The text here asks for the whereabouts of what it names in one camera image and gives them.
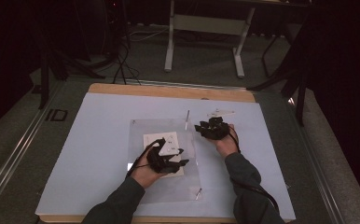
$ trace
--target gray carpet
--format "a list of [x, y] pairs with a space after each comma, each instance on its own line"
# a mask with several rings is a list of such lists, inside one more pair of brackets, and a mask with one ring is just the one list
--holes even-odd
[[[159, 30], [161, 27], [148, 29]], [[269, 40], [262, 36], [250, 36], [246, 39], [242, 52], [246, 77], [238, 79], [230, 49], [237, 44], [236, 37], [224, 38], [221, 41], [195, 42], [192, 41], [194, 36], [191, 34], [176, 35], [171, 73], [163, 71], [167, 37], [156, 35], [143, 41], [132, 42], [126, 60], [131, 69], [124, 70], [125, 76], [138, 76], [140, 80], [221, 87], [254, 86], [267, 80], [261, 66], [260, 55], [269, 44]], [[132, 39], [144, 37], [145, 35], [133, 35]], [[217, 38], [214, 35], [203, 35], [203, 37]], [[270, 71], [280, 64], [288, 47], [284, 39], [278, 39], [267, 56]], [[121, 51], [122, 57], [125, 54], [125, 50]], [[118, 64], [103, 69], [97, 71], [107, 76], [106, 79], [92, 79], [74, 71], [67, 82], [59, 83], [58, 94], [53, 97], [48, 109], [68, 110], [68, 117], [64, 122], [42, 122], [17, 170], [0, 196], [0, 223], [36, 223], [35, 208], [85, 92], [93, 82], [112, 82]], [[120, 75], [117, 83], [123, 83]], [[341, 154], [335, 136], [314, 101], [312, 92], [308, 91], [306, 96], [305, 128], [294, 128], [297, 127], [294, 111], [277, 92], [282, 85], [283, 83], [279, 83], [264, 92], [257, 93], [256, 100], [263, 108], [285, 182], [291, 186], [289, 193], [298, 218], [293, 223], [332, 223], [320, 190], [316, 186], [307, 151], [304, 149], [305, 143], [302, 141], [304, 133], [308, 136], [316, 158], [322, 166], [345, 222], [360, 223], [360, 188]], [[26, 94], [0, 120], [0, 167], [16, 147], [35, 115], [39, 113], [38, 100], [37, 95]]]

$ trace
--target paper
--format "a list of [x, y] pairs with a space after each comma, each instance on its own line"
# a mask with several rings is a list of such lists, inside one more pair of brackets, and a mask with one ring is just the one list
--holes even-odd
[[[164, 138], [166, 143], [163, 145], [162, 149], [159, 152], [160, 156], [168, 156], [168, 155], [176, 155], [179, 153], [179, 142], [177, 139], [177, 133], [150, 133], [150, 134], [144, 134], [143, 135], [143, 145], [144, 148], [146, 148], [148, 145], [150, 145], [152, 142], [154, 142], [157, 139]], [[181, 160], [181, 155], [177, 155], [172, 157], [169, 161], [177, 161], [179, 162]], [[163, 176], [164, 177], [173, 177], [173, 176], [180, 176], [184, 175], [184, 169], [183, 167], [180, 167], [179, 171], [177, 171], [175, 174], [168, 174]]]

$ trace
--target person's left hand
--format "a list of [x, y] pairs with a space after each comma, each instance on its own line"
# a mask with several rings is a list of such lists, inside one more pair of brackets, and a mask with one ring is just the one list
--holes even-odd
[[156, 180], [167, 175], [158, 174], [150, 168], [147, 160], [148, 151], [142, 158], [140, 158], [139, 163], [136, 164], [136, 167], [139, 167], [135, 168], [131, 173], [131, 177], [136, 180], [137, 183], [139, 183], [144, 189], [150, 187]]

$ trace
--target long sleeve shirt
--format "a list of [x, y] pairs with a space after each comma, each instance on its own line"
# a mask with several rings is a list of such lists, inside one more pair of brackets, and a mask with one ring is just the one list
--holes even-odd
[[[229, 176], [237, 183], [260, 188], [261, 176], [256, 167], [242, 154], [232, 153], [225, 159]], [[269, 199], [249, 189], [234, 185], [237, 195], [233, 214], [239, 224], [283, 224]], [[95, 205], [83, 224], [131, 223], [132, 215], [142, 200], [145, 190], [128, 177], [105, 202]]]

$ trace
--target desk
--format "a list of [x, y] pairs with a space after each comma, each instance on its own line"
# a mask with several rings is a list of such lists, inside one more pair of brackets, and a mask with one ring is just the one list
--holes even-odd
[[[236, 111], [225, 120], [238, 125], [240, 145], [247, 146], [243, 154], [265, 176], [262, 186], [275, 197], [282, 216], [294, 219], [265, 121], [254, 101], [252, 93], [245, 90], [93, 84], [78, 111], [36, 213], [47, 222], [77, 222], [92, 206], [104, 200], [125, 175], [121, 167], [126, 167], [124, 158], [127, 157], [131, 119], [179, 119], [184, 109], [189, 108], [190, 120], [196, 123], [206, 118], [206, 111], [223, 106]], [[209, 150], [211, 145], [200, 136], [194, 144], [201, 187], [205, 190], [203, 199], [141, 204], [134, 214], [134, 222], [234, 222], [234, 193], [221, 158]]]
[[172, 71], [173, 63], [173, 32], [174, 30], [188, 30], [197, 32], [208, 32], [225, 35], [238, 35], [240, 37], [239, 44], [233, 48], [233, 58], [236, 67], [236, 73], [239, 78], [244, 78], [244, 71], [241, 59], [241, 52], [244, 41], [247, 37], [253, 15], [256, 7], [260, 6], [278, 6], [278, 7], [306, 7], [308, 4], [290, 4], [280, 0], [233, 0], [233, 1], [214, 1], [219, 4], [242, 4], [251, 8], [247, 12], [245, 20], [229, 20], [219, 18], [207, 18], [190, 15], [179, 15], [174, 13], [175, 0], [171, 0], [171, 10], [169, 19], [169, 42], [166, 52], [165, 67], [166, 72]]

